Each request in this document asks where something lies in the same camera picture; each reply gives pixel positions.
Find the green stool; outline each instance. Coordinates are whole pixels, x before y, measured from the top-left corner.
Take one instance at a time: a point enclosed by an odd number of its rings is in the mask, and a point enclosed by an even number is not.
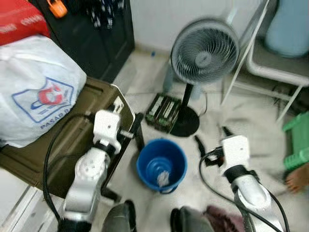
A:
[[[283,131],[288,130],[292,130],[293,154],[284,159],[284,166],[294,170],[309,162],[309,112],[299,114],[285,124]]]

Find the plastic bag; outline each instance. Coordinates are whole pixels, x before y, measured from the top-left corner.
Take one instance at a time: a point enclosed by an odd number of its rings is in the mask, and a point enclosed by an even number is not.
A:
[[[0,46],[0,139],[24,147],[74,106],[84,71],[52,40],[31,36]]]
[[[42,34],[49,37],[41,12],[26,0],[0,1],[0,45]]]

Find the blue bucket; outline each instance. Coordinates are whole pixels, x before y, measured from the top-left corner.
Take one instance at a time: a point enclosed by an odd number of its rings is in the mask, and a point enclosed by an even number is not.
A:
[[[177,188],[187,171],[187,159],[182,149],[167,139],[155,139],[141,151],[136,162],[141,180],[151,189],[168,194]],[[169,183],[160,187],[158,176],[168,172]]]

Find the pink cloth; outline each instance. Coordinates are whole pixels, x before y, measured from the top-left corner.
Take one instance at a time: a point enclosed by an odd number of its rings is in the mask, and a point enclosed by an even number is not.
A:
[[[204,215],[215,232],[245,232],[242,216],[228,214],[225,210],[213,205],[207,207]]]

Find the white wall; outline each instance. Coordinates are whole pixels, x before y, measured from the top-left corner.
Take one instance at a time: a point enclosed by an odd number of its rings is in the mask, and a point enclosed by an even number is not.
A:
[[[170,50],[180,30],[201,17],[226,18],[237,9],[232,25],[238,36],[262,0],[130,0],[136,43]]]

